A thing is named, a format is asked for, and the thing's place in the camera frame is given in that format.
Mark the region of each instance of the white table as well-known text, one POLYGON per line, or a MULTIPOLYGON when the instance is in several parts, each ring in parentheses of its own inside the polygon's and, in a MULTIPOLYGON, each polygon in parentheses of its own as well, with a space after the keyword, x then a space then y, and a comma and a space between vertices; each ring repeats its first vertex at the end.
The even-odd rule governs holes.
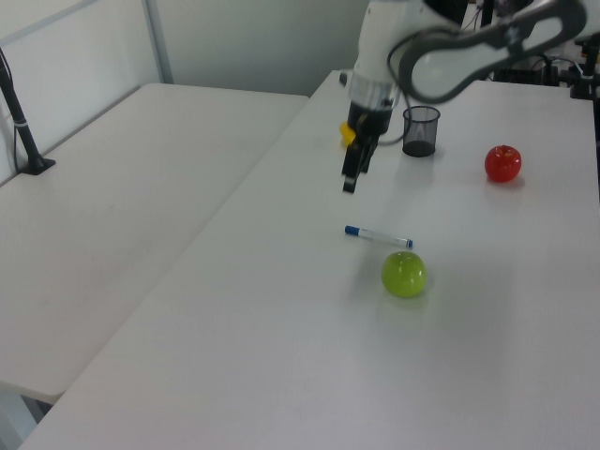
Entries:
POLYGON ((478 82, 441 106, 435 157, 380 148, 351 196, 337 78, 22 450, 597 447, 591 103, 478 82), (524 160, 508 186, 483 170, 501 143, 524 160), (346 224, 413 238, 426 292, 388 294, 393 250, 346 224))
POLYGON ((0 387, 54 402, 308 100, 147 85, 0 188, 0 387))

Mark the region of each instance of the white wall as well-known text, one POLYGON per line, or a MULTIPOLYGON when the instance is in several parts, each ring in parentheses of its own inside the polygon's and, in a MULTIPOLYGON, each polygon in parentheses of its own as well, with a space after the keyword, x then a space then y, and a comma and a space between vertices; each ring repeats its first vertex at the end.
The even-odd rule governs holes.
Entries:
POLYGON ((148 0, 166 81, 306 96, 332 69, 353 66, 367 5, 148 0))
POLYGON ((0 0, 0 40, 88 0, 0 0))
MULTIPOLYGON (((3 50, 41 153, 159 80, 143 0, 97 0, 3 50)), ((0 183, 12 175, 11 149, 12 120, 0 96, 0 183)))

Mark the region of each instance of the green ball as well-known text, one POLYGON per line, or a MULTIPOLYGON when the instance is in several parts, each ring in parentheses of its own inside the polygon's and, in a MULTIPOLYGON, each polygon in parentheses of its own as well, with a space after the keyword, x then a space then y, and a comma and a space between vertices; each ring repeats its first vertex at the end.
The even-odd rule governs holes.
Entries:
POLYGON ((385 289, 397 297, 413 297, 425 288, 428 271, 421 258, 410 251, 392 253, 382 267, 385 289))

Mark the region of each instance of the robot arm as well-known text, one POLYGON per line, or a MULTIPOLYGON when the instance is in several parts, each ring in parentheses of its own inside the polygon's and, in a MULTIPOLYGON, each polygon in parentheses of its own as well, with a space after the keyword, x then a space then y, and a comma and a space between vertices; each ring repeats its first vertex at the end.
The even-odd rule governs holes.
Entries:
POLYGON ((368 170, 400 94, 443 103, 496 68, 600 31, 600 0, 537 0, 476 33, 463 32, 421 0, 371 1, 350 85, 348 125, 356 133, 342 173, 354 192, 368 170))

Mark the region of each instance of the black stand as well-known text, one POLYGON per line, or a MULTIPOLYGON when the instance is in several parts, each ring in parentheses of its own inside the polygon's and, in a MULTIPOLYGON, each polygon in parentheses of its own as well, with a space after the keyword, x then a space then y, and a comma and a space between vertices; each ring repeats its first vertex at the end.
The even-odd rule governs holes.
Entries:
POLYGON ((12 80, 8 76, 8 68, 5 66, 2 58, 0 58, 0 89, 2 89, 2 94, 7 101, 8 109, 12 115, 12 120, 19 131, 23 147, 27 152, 27 167, 22 169, 21 172, 30 175, 39 175, 51 168, 55 164, 55 161, 46 159, 39 154, 38 147, 23 114, 21 103, 19 103, 19 99, 15 93, 12 80))
POLYGON ((592 35, 590 38, 578 42, 586 53, 583 73, 579 73, 576 67, 563 72, 561 78, 571 85, 571 98, 596 101, 596 88, 600 85, 600 77, 596 75, 596 63, 600 53, 600 34, 592 35))

